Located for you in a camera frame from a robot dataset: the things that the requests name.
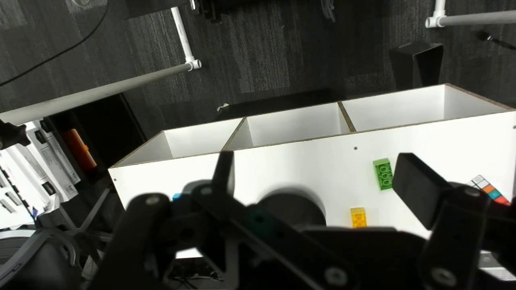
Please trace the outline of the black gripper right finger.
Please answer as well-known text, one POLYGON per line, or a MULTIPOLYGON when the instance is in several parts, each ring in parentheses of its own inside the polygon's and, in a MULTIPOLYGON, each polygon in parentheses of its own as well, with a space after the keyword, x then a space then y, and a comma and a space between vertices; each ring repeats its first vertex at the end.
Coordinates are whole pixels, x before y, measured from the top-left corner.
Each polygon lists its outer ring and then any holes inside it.
POLYGON ((516 275, 514 204, 493 202, 480 189, 448 183, 414 154, 396 157, 393 192, 430 233, 419 259, 417 278, 425 290, 479 290, 498 284, 480 271, 487 250, 508 273, 516 275))

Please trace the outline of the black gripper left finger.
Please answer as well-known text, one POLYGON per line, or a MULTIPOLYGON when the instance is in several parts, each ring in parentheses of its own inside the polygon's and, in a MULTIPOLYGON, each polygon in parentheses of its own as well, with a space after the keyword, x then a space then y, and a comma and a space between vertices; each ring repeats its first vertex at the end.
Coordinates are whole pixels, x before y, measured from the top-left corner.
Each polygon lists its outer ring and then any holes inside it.
POLYGON ((129 202, 103 263, 101 290, 172 290, 175 254, 195 249, 229 290, 354 290, 354 270, 312 236, 232 197, 233 155, 214 175, 171 201, 142 194, 129 202))

